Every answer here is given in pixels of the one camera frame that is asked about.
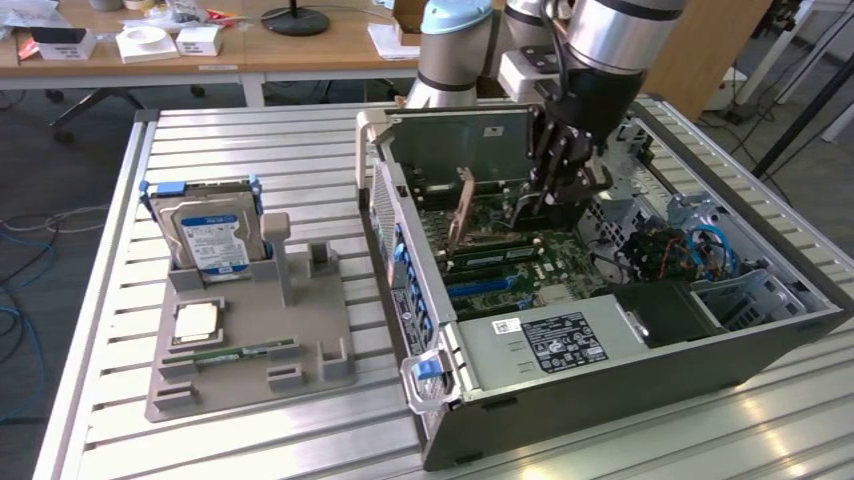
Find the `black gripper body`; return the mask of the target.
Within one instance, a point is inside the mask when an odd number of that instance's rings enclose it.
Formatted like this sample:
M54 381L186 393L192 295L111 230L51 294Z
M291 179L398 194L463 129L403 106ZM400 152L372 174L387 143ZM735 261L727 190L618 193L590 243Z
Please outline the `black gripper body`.
M543 84L545 111L561 130L589 133L602 143L619 126L646 80L646 72L623 75L594 68L566 71Z

